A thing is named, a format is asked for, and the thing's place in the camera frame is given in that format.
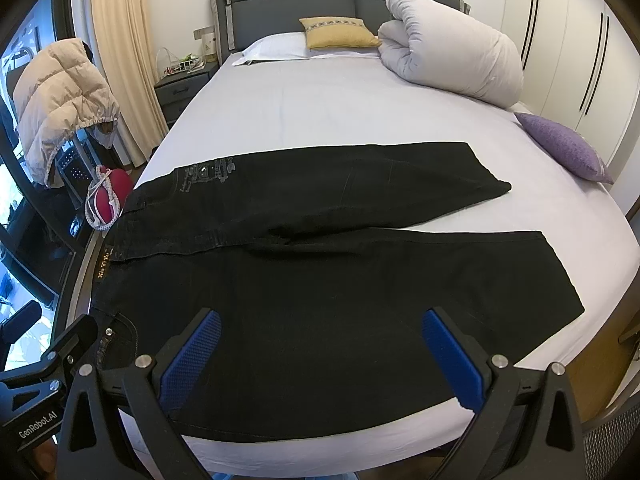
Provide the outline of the white pillow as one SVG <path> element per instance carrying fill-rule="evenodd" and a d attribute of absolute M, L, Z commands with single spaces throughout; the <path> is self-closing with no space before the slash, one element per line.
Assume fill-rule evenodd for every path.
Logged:
<path fill-rule="evenodd" d="M 318 58 L 379 58 L 377 48 L 308 49 L 303 32 L 285 32 L 258 39 L 232 62 L 243 66 L 263 62 L 307 61 Z"/>

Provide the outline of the black denim pants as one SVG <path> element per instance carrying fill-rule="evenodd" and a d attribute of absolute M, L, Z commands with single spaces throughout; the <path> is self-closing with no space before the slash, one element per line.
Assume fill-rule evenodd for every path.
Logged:
<path fill-rule="evenodd" d="M 346 434 L 447 401 L 422 337 L 440 307 L 490 353 L 527 356 L 582 314 L 538 232 L 425 233 L 510 191 L 468 144 L 228 156 L 140 185 L 105 241 L 92 315 L 102 370 L 214 318 L 166 379 L 186 436 Z"/>

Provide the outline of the beige curtain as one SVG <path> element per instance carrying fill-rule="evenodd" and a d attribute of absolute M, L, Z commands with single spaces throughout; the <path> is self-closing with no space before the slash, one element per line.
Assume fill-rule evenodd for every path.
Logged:
<path fill-rule="evenodd" d="M 168 133 L 155 94 L 148 0 L 91 0 L 104 74 L 119 104 L 119 135 L 134 166 L 147 162 Z"/>

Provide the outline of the purple cushion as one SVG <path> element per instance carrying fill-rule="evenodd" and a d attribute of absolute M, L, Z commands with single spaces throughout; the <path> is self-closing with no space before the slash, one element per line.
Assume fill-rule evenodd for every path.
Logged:
<path fill-rule="evenodd" d="M 591 182 L 614 183 L 600 155 L 576 131 L 533 114 L 514 116 L 524 131 L 571 174 Z"/>

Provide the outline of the dark grey nightstand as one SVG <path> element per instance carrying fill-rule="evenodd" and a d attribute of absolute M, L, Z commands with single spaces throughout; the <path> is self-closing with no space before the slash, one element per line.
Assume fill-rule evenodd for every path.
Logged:
<path fill-rule="evenodd" d="M 166 76 L 154 86 L 168 128 L 175 125 L 194 96 L 213 78 L 218 68 L 217 62 L 206 63 L 195 72 Z"/>

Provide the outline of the beige puffer jacket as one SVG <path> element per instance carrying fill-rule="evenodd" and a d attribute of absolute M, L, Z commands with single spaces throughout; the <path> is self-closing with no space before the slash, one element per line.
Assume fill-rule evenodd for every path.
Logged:
<path fill-rule="evenodd" d="M 40 50 L 18 78 L 13 103 L 29 175 L 47 188 L 63 185 L 55 156 L 78 131 L 96 129 L 99 144 L 113 145 L 119 105 L 79 38 Z"/>

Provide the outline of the white bed mattress sheet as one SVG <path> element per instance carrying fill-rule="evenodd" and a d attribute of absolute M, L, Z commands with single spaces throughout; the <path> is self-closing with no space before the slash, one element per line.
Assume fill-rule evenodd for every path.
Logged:
<path fill-rule="evenodd" d="M 544 152 L 507 110 L 408 84 L 375 58 L 233 66 L 196 95 L 139 185 L 209 160 L 322 146 L 468 144 L 510 191 L 427 222 L 425 233 L 538 232 L 584 310 L 518 364 L 572 362 L 608 320 L 639 266 L 639 246 L 603 185 L 580 180 Z M 470 419 L 450 398 L 368 429 L 308 439 L 224 442 L 184 436 L 211 471 L 293 477 L 367 469 L 457 437 Z"/>

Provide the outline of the yellow decorative cushion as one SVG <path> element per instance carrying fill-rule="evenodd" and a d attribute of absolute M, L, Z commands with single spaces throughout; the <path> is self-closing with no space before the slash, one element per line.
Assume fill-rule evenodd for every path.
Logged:
<path fill-rule="evenodd" d="M 381 41 L 360 18 L 316 16 L 300 18 L 310 50 L 335 48 L 378 48 Z"/>

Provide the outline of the items on nightstand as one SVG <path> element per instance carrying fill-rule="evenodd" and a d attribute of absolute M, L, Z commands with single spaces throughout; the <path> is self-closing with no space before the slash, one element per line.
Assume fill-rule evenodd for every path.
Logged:
<path fill-rule="evenodd" d="M 183 58 L 178 58 L 167 48 L 162 47 L 156 51 L 155 63 L 158 73 L 164 78 L 178 74 L 190 74 L 201 70 L 205 66 L 205 58 L 192 53 Z"/>

